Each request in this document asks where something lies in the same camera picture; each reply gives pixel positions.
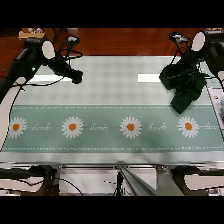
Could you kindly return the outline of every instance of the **white daisy print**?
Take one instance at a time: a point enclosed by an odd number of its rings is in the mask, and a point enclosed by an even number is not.
[[[199,126],[197,124],[197,122],[194,120],[194,118],[190,118],[190,117],[182,117],[179,121],[178,121],[178,125],[177,127],[179,128],[179,131],[182,131],[182,135],[184,135],[185,137],[188,138],[194,138],[194,136],[197,136],[197,134],[199,133]]]
[[[142,125],[140,121],[134,117],[126,117],[121,122],[121,131],[123,132],[123,135],[126,136],[126,138],[135,138],[136,136],[139,136],[141,134]]]
[[[69,117],[65,122],[63,122],[63,135],[66,135],[66,138],[75,138],[82,134],[83,126],[83,121],[78,117]]]
[[[26,121],[22,117],[15,117],[11,120],[9,125],[9,138],[17,138],[23,134],[23,131],[26,130]]]

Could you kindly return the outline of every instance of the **metal bar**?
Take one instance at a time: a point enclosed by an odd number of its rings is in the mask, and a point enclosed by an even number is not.
[[[129,169],[122,166],[120,171],[134,196],[159,196],[156,191]]]

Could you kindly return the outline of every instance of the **wooden floor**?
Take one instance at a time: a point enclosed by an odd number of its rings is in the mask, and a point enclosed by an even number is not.
[[[61,29],[55,37],[54,46],[60,47],[65,37],[76,35],[81,42],[75,47],[85,55],[173,55],[176,46],[169,40],[170,32],[180,32],[193,38],[200,28],[79,28],[72,33]],[[23,48],[18,35],[1,35],[0,30],[0,76],[7,73],[11,61]]]

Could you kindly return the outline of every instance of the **flower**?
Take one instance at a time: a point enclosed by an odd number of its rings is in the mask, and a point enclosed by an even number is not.
[[[26,130],[26,121],[23,118],[19,117],[14,117],[14,119],[11,120],[10,125],[9,125],[9,133],[8,137],[9,138],[17,138],[20,135],[23,134],[23,131]]]
[[[120,127],[123,135],[126,135],[126,138],[130,139],[139,136],[141,134],[140,130],[142,130],[140,121],[134,117],[126,117],[126,119],[123,119]]]
[[[63,135],[66,135],[66,138],[75,138],[76,136],[82,134],[82,130],[83,121],[78,117],[69,117],[65,122],[63,122],[62,131],[64,132]]]
[[[182,131],[182,135],[185,135],[185,137],[188,138],[194,138],[194,136],[197,136],[197,134],[199,133],[199,126],[194,118],[191,119],[190,117],[186,116],[182,117],[178,121],[177,127],[179,127],[179,131]]]

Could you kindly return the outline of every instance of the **yellow flower center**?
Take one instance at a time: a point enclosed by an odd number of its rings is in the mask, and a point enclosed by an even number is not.
[[[133,131],[135,129],[135,126],[133,124],[128,124],[128,130]]]
[[[20,128],[19,124],[14,124],[14,125],[12,126],[13,131],[18,131],[19,128]]]
[[[192,124],[186,123],[185,128],[190,131],[192,129]]]
[[[69,125],[69,129],[70,129],[71,131],[74,131],[74,130],[76,129],[76,124],[70,124],[70,125]]]

